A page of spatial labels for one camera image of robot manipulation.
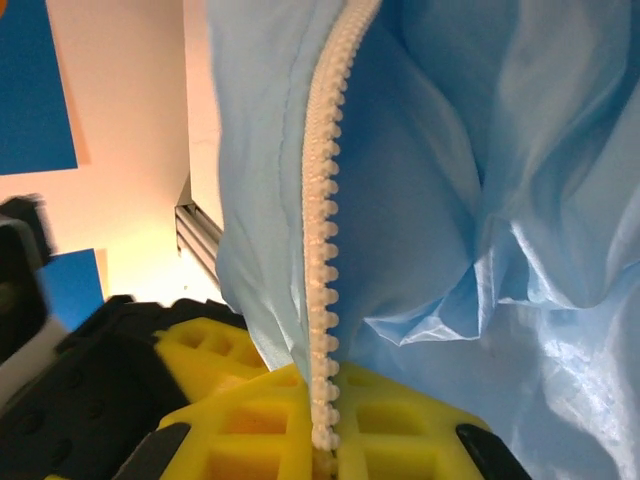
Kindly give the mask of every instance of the blue garment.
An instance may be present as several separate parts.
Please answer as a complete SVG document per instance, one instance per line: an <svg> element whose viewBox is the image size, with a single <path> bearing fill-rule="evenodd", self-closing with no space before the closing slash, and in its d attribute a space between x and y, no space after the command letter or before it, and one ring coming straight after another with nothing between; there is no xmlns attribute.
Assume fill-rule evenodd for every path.
<svg viewBox="0 0 640 480"><path fill-rule="evenodd" d="M305 108L343 4L209 1L223 295L308 374ZM385 0L349 79L337 358L536 479L640 478L639 76L637 0Z"/></svg>

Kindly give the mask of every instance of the wrinkled fabric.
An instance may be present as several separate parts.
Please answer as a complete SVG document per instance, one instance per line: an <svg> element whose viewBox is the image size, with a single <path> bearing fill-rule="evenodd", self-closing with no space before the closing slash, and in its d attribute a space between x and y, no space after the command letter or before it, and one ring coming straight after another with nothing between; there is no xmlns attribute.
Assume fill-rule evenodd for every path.
<svg viewBox="0 0 640 480"><path fill-rule="evenodd" d="M342 2L209 0L222 292L308 378L301 154ZM640 2L386 0L349 78L336 357L536 479L640 478Z"/></svg>

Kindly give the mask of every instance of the light blue fabric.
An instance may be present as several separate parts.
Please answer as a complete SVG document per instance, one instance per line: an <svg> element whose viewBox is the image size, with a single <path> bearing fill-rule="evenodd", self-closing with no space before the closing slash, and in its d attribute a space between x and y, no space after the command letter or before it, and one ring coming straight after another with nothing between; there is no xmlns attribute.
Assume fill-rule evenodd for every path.
<svg viewBox="0 0 640 480"><path fill-rule="evenodd" d="M223 295L308 373L300 162L337 1L210 0ZM385 0L337 158L339 359L536 479L640 478L640 2Z"/></svg>

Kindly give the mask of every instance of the plastic zipper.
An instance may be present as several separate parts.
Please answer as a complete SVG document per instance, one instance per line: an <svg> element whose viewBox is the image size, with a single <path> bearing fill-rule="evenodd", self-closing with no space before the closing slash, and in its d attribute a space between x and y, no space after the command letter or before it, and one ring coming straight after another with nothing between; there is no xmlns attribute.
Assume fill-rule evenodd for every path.
<svg viewBox="0 0 640 480"><path fill-rule="evenodd" d="M362 37L373 21L381 0L347 0L336 21L313 74L305 123L302 152L302 222L305 263L305 288L311 351L311 421L313 446L322 451L338 448L340 439L333 427L340 415L332 402L340 391L331 381L338 363L330 354L338 348L338 339L328 329L339 318L328 307L338 301L338 292L328 284L338 278L329 260L338 255L330 238L338 226L330 221L338 205L331 196L338 191L332 176L338 173L333 161L340 149L343 92L347 88L353 59Z"/></svg>

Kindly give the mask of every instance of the blue panel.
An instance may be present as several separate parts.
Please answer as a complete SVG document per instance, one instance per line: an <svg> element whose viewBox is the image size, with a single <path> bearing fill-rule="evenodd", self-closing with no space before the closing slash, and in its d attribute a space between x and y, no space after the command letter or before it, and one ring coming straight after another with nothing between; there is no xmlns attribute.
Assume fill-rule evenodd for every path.
<svg viewBox="0 0 640 480"><path fill-rule="evenodd" d="M0 17L0 175L77 168L45 0Z"/></svg>
<svg viewBox="0 0 640 480"><path fill-rule="evenodd" d="M104 299L93 250L57 255L42 273L51 309L69 331L78 328L102 305Z"/></svg>

